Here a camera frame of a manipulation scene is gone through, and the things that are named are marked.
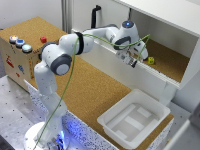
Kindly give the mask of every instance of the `green object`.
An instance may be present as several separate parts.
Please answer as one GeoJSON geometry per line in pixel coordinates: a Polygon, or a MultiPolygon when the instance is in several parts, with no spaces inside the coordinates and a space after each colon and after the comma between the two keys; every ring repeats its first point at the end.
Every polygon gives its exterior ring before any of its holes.
{"type": "MultiPolygon", "coordinates": [[[[139,54],[138,57],[137,57],[137,60],[139,60],[139,58],[140,58],[140,56],[141,56],[141,53],[143,52],[144,48],[146,47],[147,42],[148,42],[149,39],[150,39],[150,34],[149,34],[149,35],[143,37],[142,39],[140,39],[139,41],[137,41],[137,42],[135,42],[135,43],[131,43],[131,44],[128,44],[128,45],[116,45],[116,44],[110,43],[110,42],[108,42],[107,40],[102,39],[102,38],[100,38],[100,37],[98,37],[98,36],[95,36],[95,35],[84,34],[83,36],[92,36],[92,37],[95,37],[95,38],[97,38],[97,39],[100,39],[100,40],[104,41],[105,43],[108,43],[108,44],[113,45],[113,46],[118,46],[118,47],[132,46],[132,45],[135,45],[135,44],[139,43],[140,41],[142,41],[142,40],[144,40],[144,39],[147,38],[144,47],[142,48],[140,54],[139,54]]],[[[71,78],[72,78],[72,75],[73,75],[73,72],[74,72],[75,55],[76,55],[76,46],[77,46],[78,40],[79,40],[79,38],[77,38],[77,40],[76,40],[76,42],[75,42],[74,56],[73,56],[73,64],[72,64],[72,71],[71,71],[69,80],[68,80],[68,82],[67,82],[67,85],[66,85],[66,87],[65,87],[65,89],[64,89],[64,91],[63,91],[62,97],[61,97],[61,99],[60,99],[60,101],[59,101],[57,107],[55,108],[54,112],[52,113],[52,115],[50,116],[49,120],[48,120],[47,123],[45,124],[44,129],[43,129],[43,131],[42,131],[42,133],[41,133],[41,135],[40,135],[40,137],[39,137],[39,139],[38,139],[38,141],[37,141],[37,143],[36,143],[34,149],[35,149],[36,146],[38,145],[38,143],[39,143],[39,141],[40,141],[40,139],[41,139],[41,137],[42,137],[42,135],[43,135],[43,133],[44,133],[44,130],[46,129],[46,127],[47,127],[47,125],[48,125],[48,123],[49,123],[49,121],[51,120],[51,118],[52,118],[53,115],[55,114],[56,110],[57,110],[58,107],[60,106],[60,103],[61,103],[61,101],[62,101],[62,99],[63,99],[63,97],[64,97],[64,95],[65,95],[65,93],[66,93],[66,90],[67,90],[68,86],[69,86],[69,83],[70,83],[70,81],[71,81],[71,78]]]]}

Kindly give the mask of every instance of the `white plastic bin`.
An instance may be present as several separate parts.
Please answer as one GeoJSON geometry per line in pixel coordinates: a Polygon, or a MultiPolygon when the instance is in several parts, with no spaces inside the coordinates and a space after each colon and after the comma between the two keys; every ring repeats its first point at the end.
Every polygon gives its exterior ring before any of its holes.
{"type": "Polygon", "coordinates": [[[170,109],[135,89],[97,121],[105,133],[126,149],[137,148],[169,115],[170,109]]]}

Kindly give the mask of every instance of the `black handle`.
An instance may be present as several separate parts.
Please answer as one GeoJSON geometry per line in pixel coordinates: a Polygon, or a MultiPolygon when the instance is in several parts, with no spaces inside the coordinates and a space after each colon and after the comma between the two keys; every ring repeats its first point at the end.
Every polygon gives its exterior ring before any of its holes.
{"type": "Polygon", "coordinates": [[[96,5],[96,8],[94,8],[93,10],[92,10],[92,23],[91,23],[91,28],[93,29],[93,28],[96,28],[96,12],[97,11],[99,11],[99,10],[101,10],[101,7],[100,6],[98,6],[98,5],[96,5]]]}

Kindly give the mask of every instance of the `yellow object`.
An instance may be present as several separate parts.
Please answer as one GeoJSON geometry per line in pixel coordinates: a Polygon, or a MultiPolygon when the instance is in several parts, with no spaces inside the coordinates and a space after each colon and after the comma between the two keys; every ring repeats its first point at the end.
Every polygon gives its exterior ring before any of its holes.
{"type": "Polygon", "coordinates": [[[150,65],[154,64],[154,58],[153,57],[148,58],[148,64],[150,64],[150,65]]]}

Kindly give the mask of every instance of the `brown box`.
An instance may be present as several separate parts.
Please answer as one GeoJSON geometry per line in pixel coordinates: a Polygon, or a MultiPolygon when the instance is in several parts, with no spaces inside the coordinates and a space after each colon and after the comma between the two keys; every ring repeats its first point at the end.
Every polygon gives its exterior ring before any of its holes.
{"type": "Polygon", "coordinates": [[[27,90],[24,79],[29,81],[34,78],[34,66],[40,62],[38,54],[41,53],[43,43],[40,37],[45,36],[47,42],[57,42],[61,36],[67,34],[40,17],[35,17],[25,22],[0,31],[0,50],[6,74],[27,90]],[[33,51],[23,53],[21,49],[9,43],[9,38],[17,35],[32,46],[33,51]]]}

